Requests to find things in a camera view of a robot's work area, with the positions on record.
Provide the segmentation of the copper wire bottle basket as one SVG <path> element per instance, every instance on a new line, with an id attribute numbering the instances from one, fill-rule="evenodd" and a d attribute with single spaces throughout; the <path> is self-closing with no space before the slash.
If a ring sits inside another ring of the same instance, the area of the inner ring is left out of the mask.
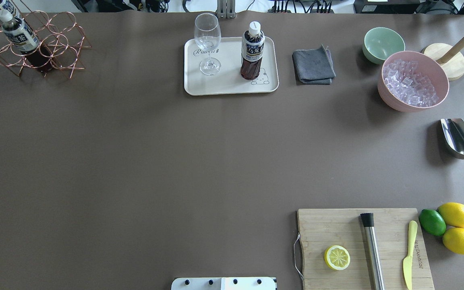
<path id="1" fill-rule="evenodd" d="M 26 68 L 70 79 L 85 69 L 82 51 L 92 48 L 74 13 L 31 9 L 23 0 L 0 0 L 0 65 L 20 77 Z"/>

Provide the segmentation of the tea bottle white cap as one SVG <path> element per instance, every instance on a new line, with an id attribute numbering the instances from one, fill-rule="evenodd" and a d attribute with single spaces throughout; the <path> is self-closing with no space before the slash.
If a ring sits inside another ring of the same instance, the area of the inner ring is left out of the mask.
<path id="1" fill-rule="evenodd" d="M 0 10 L 2 31 L 28 62 L 42 74 L 53 70 L 50 50 L 43 44 L 26 21 L 15 18 L 7 10 Z"/>

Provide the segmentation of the cream serving tray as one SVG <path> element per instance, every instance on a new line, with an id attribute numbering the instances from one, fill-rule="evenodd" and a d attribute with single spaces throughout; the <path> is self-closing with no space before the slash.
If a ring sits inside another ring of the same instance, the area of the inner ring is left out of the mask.
<path id="1" fill-rule="evenodd" d="M 259 76 L 254 80 L 243 79 L 240 75 L 241 38 L 222 38 L 217 51 L 212 53 L 221 64 L 216 75 L 208 76 L 199 66 L 208 53 L 202 51 L 194 39 L 184 45 L 184 89 L 193 96 L 216 94 L 270 93 L 279 86 L 276 51 L 271 38 L 265 39 L 263 58 Z"/>

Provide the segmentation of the grey folded cloth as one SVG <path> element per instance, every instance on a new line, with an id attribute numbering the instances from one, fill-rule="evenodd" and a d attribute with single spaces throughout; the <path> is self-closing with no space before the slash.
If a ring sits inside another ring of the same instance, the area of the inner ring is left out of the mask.
<path id="1" fill-rule="evenodd" d="M 330 85 L 336 77 L 328 46 L 292 53 L 296 76 L 303 84 Z"/>

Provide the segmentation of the clear wine glass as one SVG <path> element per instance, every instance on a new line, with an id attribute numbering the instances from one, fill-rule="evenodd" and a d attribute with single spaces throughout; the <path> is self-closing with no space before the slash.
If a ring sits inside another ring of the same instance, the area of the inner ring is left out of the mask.
<path id="1" fill-rule="evenodd" d="M 212 13 L 199 14 L 195 19 L 195 43 L 204 53 L 208 53 L 206 60 L 201 61 L 199 68 L 205 75 L 216 75 L 221 69 L 221 63 L 211 57 L 221 42 L 221 28 L 218 18 Z"/>

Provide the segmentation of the bamboo cutting board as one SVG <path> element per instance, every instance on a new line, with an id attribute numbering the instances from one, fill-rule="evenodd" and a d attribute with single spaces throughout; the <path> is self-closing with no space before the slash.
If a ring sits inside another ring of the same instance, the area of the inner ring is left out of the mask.
<path id="1" fill-rule="evenodd" d="M 408 225 L 417 209 L 298 209 L 304 290 L 372 290 L 371 262 L 361 213 L 373 213 L 385 289 L 405 290 L 402 262 L 408 254 Z M 350 264 L 337 271 L 327 266 L 325 251 L 345 247 Z"/>

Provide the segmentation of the half lemon slice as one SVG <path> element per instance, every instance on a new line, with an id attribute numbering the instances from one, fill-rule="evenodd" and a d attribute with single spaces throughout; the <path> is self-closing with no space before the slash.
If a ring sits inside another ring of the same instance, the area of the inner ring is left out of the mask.
<path id="1" fill-rule="evenodd" d="M 349 251 L 340 245 L 331 245 L 324 252 L 324 262 L 333 270 L 341 271 L 350 265 Z"/>

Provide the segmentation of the steel muddler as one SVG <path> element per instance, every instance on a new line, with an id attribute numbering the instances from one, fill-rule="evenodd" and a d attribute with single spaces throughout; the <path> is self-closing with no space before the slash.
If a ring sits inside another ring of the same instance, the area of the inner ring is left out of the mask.
<path id="1" fill-rule="evenodd" d="M 379 248 L 376 240 L 375 223 L 373 213 L 361 213 L 361 222 L 366 236 L 370 269 L 375 290 L 385 290 Z"/>

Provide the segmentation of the mint green bowl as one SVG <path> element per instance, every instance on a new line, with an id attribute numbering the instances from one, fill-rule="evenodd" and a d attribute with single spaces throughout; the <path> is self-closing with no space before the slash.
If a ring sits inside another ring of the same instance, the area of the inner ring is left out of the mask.
<path id="1" fill-rule="evenodd" d="M 370 29 L 363 39 L 363 55 L 374 64 L 383 64 L 389 56 L 405 49 L 401 35 L 386 27 Z"/>

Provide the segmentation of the pink bowl of ice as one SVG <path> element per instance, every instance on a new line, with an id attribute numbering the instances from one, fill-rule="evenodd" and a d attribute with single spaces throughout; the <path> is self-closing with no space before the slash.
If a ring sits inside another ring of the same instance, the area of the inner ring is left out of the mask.
<path id="1" fill-rule="evenodd" d="M 400 112 L 419 112 L 439 105 L 450 83 L 436 61 L 413 51 L 392 54 L 381 68 L 377 89 L 388 106 Z"/>

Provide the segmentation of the yellow plastic knife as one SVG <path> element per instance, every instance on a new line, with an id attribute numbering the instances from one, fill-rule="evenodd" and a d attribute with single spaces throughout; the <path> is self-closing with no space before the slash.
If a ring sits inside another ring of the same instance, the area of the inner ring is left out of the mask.
<path id="1" fill-rule="evenodd" d="M 408 224 L 407 255 L 402 261 L 403 277 L 408 290 L 412 290 L 412 264 L 417 232 L 418 224 L 416 221 L 411 220 Z"/>

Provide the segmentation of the green lime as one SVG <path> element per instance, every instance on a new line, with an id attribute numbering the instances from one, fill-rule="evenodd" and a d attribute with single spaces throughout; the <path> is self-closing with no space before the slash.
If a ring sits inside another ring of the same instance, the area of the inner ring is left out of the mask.
<path id="1" fill-rule="evenodd" d="M 422 209 L 418 220 L 423 230 L 434 236 L 442 236 L 446 232 L 446 222 L 435 210 Z"/>

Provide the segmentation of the yellow lemon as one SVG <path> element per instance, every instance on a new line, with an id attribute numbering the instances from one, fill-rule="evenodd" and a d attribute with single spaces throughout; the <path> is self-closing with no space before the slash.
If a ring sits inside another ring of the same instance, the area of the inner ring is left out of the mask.
<path id="1" fill-rule="evenodd" d="M 437 212 L 447 225 L 464 228 L 464 204 L 447 202 L 439 206 Z"/>
<path id="2" fill-rule="evenodd" d="M 453 227 L 442 237 L 444 246 L 459 255 L 464 255 L 464 228 Z"/>

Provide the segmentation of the wooden cup tree stand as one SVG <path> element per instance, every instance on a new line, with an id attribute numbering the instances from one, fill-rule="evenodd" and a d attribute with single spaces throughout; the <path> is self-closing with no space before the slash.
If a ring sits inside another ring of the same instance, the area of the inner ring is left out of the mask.
<path id="1" fill-rule="evenodd" d="M 464 36 L 450 46 L 445 43 L 433 43 L 423 48 L 422 53 L 436 61 L 445 72 L 449 81 L 460 79 L 464 75 Z"/>

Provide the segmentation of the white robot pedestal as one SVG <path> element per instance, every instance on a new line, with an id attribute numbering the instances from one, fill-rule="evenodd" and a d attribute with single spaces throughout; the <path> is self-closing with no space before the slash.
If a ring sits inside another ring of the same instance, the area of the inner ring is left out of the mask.
<path id="1" fill-rule="evenodd" d="M 201 277 L 176 278 L 172 290 L 276 290 L 273 277 Z"/>

